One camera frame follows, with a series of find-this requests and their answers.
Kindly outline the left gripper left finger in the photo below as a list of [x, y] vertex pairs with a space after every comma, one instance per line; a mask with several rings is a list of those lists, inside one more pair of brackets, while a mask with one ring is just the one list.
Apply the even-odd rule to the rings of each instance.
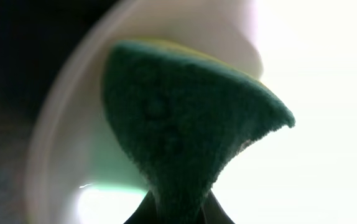
[[151, 191], [148, 191], [138, 208], [124, 224], [159, 224], [156, 204]]

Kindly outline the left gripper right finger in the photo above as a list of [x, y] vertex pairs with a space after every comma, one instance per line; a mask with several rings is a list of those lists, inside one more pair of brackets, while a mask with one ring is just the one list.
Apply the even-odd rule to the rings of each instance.
[[234, 221], [226, 214], [212, 191], [202, 205], [205, 224], [234, 224]]

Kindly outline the green scouring sponge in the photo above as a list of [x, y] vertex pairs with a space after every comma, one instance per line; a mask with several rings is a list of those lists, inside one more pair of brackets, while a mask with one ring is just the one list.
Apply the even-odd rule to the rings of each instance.
[[227, 163], [295, 125], [256, 79], [159, 40], [116, 42], [101, 94], [108, 124], [154, 196], [159, 223], [204, 223], [202, 205]]

